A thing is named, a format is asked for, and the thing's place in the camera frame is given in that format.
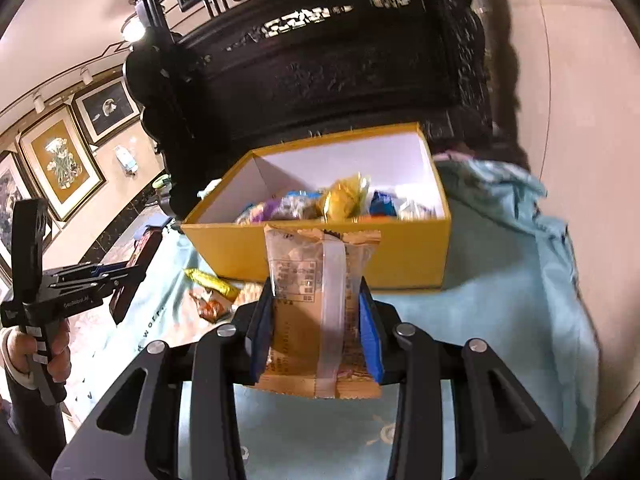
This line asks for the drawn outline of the person's left hand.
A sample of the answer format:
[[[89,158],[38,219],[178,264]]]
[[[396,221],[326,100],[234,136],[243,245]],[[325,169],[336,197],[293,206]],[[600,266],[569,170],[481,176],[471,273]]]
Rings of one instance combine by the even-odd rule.
[[[1,366],[10,377],[27,390],[36,390],[34,374],[29,368],[29,358],[37,352],[37,341],[22,333],[17,327],[1,330]],[[62,321],[52,342],[53,359],[48,372],[55,382],[62,384],[70,377],[70,324]]]

